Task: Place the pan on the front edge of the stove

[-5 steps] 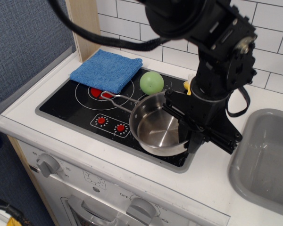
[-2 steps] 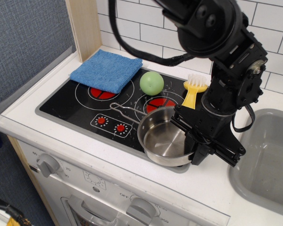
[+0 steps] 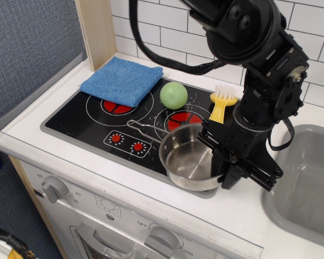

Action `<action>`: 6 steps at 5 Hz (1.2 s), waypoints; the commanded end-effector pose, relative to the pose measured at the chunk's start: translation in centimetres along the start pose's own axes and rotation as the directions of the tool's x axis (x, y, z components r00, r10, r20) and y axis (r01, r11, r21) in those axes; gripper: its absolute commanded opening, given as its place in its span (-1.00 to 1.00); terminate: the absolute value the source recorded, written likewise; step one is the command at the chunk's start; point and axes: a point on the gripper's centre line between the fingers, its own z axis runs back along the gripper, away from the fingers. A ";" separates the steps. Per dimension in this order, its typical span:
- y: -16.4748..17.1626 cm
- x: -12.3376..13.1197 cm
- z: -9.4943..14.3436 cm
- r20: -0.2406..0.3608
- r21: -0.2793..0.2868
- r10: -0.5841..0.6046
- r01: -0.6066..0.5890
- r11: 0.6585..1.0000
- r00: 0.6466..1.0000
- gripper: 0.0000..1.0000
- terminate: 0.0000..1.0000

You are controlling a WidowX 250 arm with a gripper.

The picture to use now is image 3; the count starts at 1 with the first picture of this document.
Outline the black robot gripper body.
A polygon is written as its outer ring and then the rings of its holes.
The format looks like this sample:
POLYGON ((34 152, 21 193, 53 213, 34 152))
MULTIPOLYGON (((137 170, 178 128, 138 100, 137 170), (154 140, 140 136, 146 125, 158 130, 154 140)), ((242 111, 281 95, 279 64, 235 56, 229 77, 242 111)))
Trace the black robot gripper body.
POLYGON ((204 119, 198 139, 212 152, 220 151, 226 165, 234 164, 249 173, 255 183, 267 191, 283 176, 283 171, 270 156, 266 148, 268 134, 272 124, 250 124, 241 115, 238 108, 232 113, 228 123, 204 119))

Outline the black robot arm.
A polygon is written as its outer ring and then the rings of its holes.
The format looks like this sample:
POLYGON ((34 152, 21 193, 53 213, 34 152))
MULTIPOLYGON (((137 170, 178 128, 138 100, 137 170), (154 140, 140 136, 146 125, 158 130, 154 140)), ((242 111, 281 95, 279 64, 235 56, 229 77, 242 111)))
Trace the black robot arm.
POLYGON ((202 122, 199 140, 213 151, 211 173, 224 189, 251 178, 271 190, 282 169, 267 151, 275 124, 303 105, 308 58, 289 35, 273 1, 187 1, 205 29, 207 43, 224 64, 246 69, 244 95, 229 121, 202 122))

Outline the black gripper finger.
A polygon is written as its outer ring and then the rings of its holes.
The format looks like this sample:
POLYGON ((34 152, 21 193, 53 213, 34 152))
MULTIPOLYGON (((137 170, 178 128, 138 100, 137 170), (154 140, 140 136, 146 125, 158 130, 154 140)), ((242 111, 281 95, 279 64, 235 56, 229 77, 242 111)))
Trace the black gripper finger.
POLYGON ((213 151, 211 159, 211 177, 222 176, 225 171, 226 161, 220 151, 213 151))
POLYGON ((223 189, 231 189, 241 178, 248 178, 249 173, 241 167, 228 164, 224 169, 224 180, 222 182, 223 189))

